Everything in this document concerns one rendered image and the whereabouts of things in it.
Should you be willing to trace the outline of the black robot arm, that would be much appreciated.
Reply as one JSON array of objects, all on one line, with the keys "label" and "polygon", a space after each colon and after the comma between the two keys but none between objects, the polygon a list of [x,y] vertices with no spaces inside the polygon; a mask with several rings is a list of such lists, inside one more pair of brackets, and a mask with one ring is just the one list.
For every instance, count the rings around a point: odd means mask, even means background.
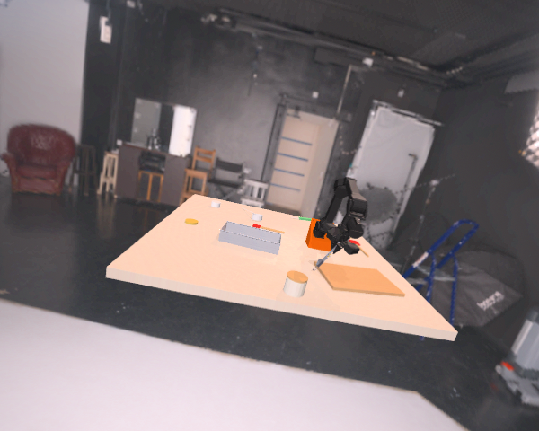
[{"label": "black robot arm", "polygon": [[337,179],[334,183],[334,192],[335,194],[326,216],[315,223],[315,227],[313,229],[314,237],[324,239],[324,235],[327,234],[326,237],[330,239],[331,242],[342,242],[345,240],[346,233],[341,231],[338,226],[325,232],[323,230],[323,225],[333,223],[333,219],[338,212],[342,200],[349,196],[347,203],[347,214],[344,216],[342,224],[347,227],[349,236],[351,238],[360,238],[363,235],[362,224],[360,221],[366,220],[367,201],[365,198],[360,196],[356,179],[351,177]]}]

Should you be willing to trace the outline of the white canister with orange lid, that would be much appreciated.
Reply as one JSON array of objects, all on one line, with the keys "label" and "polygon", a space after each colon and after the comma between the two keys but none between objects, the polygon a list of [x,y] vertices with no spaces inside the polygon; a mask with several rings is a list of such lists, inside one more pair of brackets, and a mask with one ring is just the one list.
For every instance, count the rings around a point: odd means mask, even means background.
[{"label": "white canister with orange lid", "polygon": [[300,298],[304,296],[308,276],[298,271],[288,271],[283,291],[292,297]]}]

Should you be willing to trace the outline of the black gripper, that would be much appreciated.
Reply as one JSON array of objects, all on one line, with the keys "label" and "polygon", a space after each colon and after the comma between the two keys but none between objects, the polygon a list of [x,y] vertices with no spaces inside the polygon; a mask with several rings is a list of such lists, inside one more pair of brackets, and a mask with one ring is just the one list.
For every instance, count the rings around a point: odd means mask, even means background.
[{"label": "black gripper", "polygon": [[[337,226],[334,224],[334,223],[328,223],[328,224],[324,224],[323,225],[323,230],[325,232],[327,232],[328,230],[332,229],[332,228],[336,228]],[[350,240],[350,236],[349,236],[349,232],[348,232],[348,229],[345,225],[342,224],[338,224],[338,227],[340,228],[341,231],[344,231],[346,233],[346,237],[345,237],[345,240],[338,243],[338,242],[331,242],[331,250],[337,245],[337,247],[335,248],[333,254],[337,253],[338,251],[342,250],[344,248],[344,251],[346,251],[348,253],[348,255],[355,255],[355,254],[358,254],[359,252],[359,247],[355,244],[355,243],[351,243],[349,242],[348,240]]]}]

